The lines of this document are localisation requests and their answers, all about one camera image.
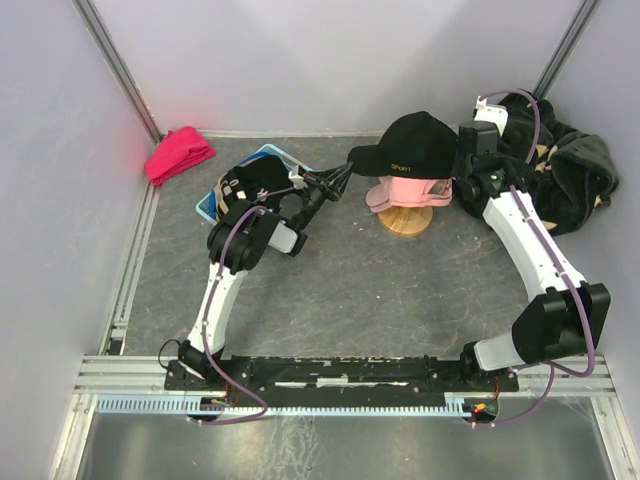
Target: black fabric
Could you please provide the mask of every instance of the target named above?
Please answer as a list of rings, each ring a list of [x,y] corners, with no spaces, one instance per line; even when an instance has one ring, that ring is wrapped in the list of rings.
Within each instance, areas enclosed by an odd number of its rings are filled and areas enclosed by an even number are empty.
[[[259,194],[293,187],[289,172],[276,155],[258,157],[251,162],[233,167],[218,180],[216,191],[217,212],[224,215],[242,195],[247,200],[259,201],[270,210],[278,211],[280,200],[287,193],[271,195],[259,200]]]
[[[399,118],[378,145],[355,147],[347,161],[352,172],[366,177],[451,178],[457,136],[427,112]]]
[[[507,95],[500,104],[509,112],[500,150],[524,162],[535,129],[533,110],[515,94]],[[557,236],[581,228],[597,203],[608,205],[619,177],[602,138],[560,122],[548,100],[537,104],[538,150],[543,153],[529,165],[526,183],[538,215],[555,224],[549,233]]]

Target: gray floor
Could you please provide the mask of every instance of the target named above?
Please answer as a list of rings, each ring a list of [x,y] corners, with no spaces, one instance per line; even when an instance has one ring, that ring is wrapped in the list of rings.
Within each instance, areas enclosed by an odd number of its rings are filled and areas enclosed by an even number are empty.
[[[316,169],[337,166],[372,138],[269,140]],[[127,355],[185,338],[200,307],[208,224],[196,203],[264,143],[217,139],[218,154],[163,187],[137,287]],[[458,355],[507,330],[527,304],[497,236],[457,205],[438,208],[417,238],[391,235],[365,202],[373,178],[353,176],[338,204],[308,227],[296,258],[268,251],[245,280],[227,332],[239,355]]]
[[[505,399],[505,416],[528,402]],[[590,400],[552,399],[520,423],[276,417],[197,427],[183,416],[97,414],[78,478],[607,480]]]

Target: black baseball cap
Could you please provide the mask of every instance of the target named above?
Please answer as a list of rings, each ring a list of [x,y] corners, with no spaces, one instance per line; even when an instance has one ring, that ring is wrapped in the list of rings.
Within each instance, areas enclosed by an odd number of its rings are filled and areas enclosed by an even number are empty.
[[[353,148],[347,161],[365,177],[451,178],[457,143],[451,128],[416,112],[393,122],[377,145]]]

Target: red cloth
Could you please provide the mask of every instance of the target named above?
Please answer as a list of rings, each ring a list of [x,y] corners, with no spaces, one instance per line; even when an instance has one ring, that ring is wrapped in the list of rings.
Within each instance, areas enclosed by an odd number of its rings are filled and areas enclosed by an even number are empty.
[[[177,132],[169,132],[144,164],[149,181],[160,185],[169,178],[191,168],[216,151],[193,127],[182,127]]]

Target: cap logo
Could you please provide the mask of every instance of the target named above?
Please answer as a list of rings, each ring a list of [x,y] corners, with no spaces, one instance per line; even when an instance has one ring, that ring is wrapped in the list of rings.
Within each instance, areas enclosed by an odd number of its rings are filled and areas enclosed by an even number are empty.
[[[398,170],[400,172],[410,172],[411,171],[411,167],[403,167],[402,165],[396,165],[395,163],[391,164],[391,168],[393,168],[394,170]]]

